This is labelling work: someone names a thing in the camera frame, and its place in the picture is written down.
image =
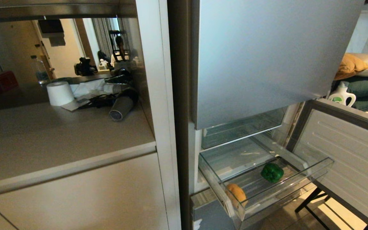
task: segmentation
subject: detergent bottle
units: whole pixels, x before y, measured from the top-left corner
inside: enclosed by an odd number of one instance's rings
[[[328,99],[346,106],[346,100],[350,97],[352,100],[347,106],[351,107],[356,101],[356,95],[347,92],[348,85],[349,83],[347,81],[341,81],[337,89],[330,94]]]

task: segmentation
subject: crisper drawer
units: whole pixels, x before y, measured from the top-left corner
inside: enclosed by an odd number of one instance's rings
[[[275,132],[257,134],[199,155],[199,170],[237,229],[243,222],[258,221],[264,213],[301,195],[307,190],[302,188],[324,176],[333,164],[323,153],[301,143],[299,152],[286,150],[272,140]]]

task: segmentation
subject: black cable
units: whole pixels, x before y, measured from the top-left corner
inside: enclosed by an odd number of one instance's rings
[[[117,99],[118,95],[119,94],[109,94],[109,95],[102,94],[99,96],[95,96],[89,99],[90,101],[89,103],[79,107],[78,109],[87,109],[87,108],[92,108],[92,107],[102,108],[102,107],[113,106],[114,101]]]

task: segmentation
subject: curtain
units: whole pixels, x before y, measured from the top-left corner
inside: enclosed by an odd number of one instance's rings
[[[100,50],[111,57],[113,49],[111,48],[109,30],[115,30],[118,26],[116,27],[113,19],[92,19],[92,21]]]
[[[118,27],[119,27],[119,31],[122,32],[121,33],[121,38],[123,38],[124,50],[126,52],[128,52],[129,49],[130,49],[130,45],[129,45],[129,40],[127,39],[127,33],[131,32],[131,31],[126,31],[126,28],[130,28],[130,26],[129,26],[129,20],[130,19],[118,18],[117,20],[118,20],[118,22],[120,22],[118,24]]]

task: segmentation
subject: water bottle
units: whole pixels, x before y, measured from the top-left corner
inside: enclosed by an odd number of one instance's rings
[[[38,83],[41,85],[50,83],[51,80],[49,79],[48,73],[45,69],[43,62],[38,58],[36,58],[36,55],[32,55],[31,58],[32,58],[32,69],[35,72]]]

